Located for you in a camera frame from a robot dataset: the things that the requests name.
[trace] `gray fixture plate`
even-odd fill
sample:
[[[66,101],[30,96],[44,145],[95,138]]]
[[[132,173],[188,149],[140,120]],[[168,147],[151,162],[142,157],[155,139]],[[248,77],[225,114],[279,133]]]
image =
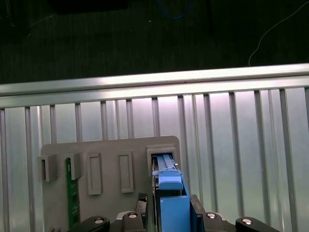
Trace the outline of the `gray fixture plate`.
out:
[[[39,176],[45,230],[69,229],[66,158],[71,158],[72,179],[78,179],[81,221],[103,216],[113,222],[118,213],[134,211],[139,192],[148,193],[149,200],[152,198],[149,156],[164,152],[173,153],[181,166],[179,140],[175,136],[43,146]]]

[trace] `white cable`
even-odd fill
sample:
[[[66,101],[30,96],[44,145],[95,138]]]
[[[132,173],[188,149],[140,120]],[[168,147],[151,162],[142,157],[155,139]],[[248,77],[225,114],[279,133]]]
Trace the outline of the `white cable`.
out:
[[[292,17],[293,15],[295,15],[298,11],[300,11],[304,6],[306,6],[307,4],[309,3],[309,1],[307,1],[306,3],[304,3],[301,7],[299,7],[293,14],[291,14],[290,16],[288,16],[287,18],[281,20],[280,22],[276,23],[275,25],[273,25],[268,31],[266,31],[264,33],[264,35],[262,35],[262,37],[260,38],[260,41],[257,45],[257,48],[254,52],[252,52],[252,54],[250,55],[249,57],[249,60],[248,60],[248,64],[249,66],[251,65],[250,64],[250,61],[251,61],[251,58],[253,57],[253,55],[260,49],[260,45],[261,45],[261,42],[262,40],[264,39],[264,37],[267,35],[267,33],[269,33],[271,30],[273,30],[276,26],[278,26],[280,23],[284,22],[285,20],[288,20],[290,17]]]
[[[49,18],[51,18],[51,17],[54,17],[54,15],[55,15],[55,14],[52,14],[52,15],[46,17],[46,18],[43,18],[43,19],[41,19],[41,20],[39,20],[39,21],[37,21],[37,22],[31,24],[29,27],[31,28],[31,27],[33,27],[34,25],[37,25],[38,23],[41,23],[41,22],[43,22],[43,21],[45,21],[45,20],[47,20],[47,19],[49,19]]]

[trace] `blue cable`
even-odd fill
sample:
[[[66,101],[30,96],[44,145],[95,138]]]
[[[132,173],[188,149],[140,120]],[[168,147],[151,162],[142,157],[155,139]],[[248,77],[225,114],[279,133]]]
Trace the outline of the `blue cable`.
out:
[[[187,9],[182,15],[180,15],[180,16],[171,16],[171,15],[169,15],[169,14],[164,10],[164,8],[163,8],[162,3],[160,2],[160,0],[156,0],[156,2],[158,3],[158,6],[159,6],[159,8],[160,8],[162,14],[164,14],[166,17],[171,18],[171,19],[180,19],[180,18],[186,16],[186,15],[189,13],[189,11],[191,10],[191,8],[192,8],[192,0],[189,0],[189,7],[188,7],[188,9]]]

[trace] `dark background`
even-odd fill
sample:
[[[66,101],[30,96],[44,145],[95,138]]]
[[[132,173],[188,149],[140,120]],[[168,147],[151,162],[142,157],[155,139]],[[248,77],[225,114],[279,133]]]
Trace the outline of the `dark background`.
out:
[[[156,0],[129,0],[124,10],[56,15],[45,0],[18,0],[31,35],[0,28],[0,83],[248,66],[263,33],[305,0],[192,0],[182,19],[163,16]],[[179,15],[188,0],[162,0]],[[48,16],[52,17],[37,23]],[[309,4],[273,29],[252,66],[309,62]]]

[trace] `aluminum rail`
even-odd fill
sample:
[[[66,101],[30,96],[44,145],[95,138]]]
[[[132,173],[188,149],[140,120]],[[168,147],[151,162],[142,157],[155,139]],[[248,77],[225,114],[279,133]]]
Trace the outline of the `aluminum rail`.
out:
[[[309,75],[309,63],[0,85],[0,96]]]
[[[309,64],[2,85],[0,108],[294,87],[309,87]]]

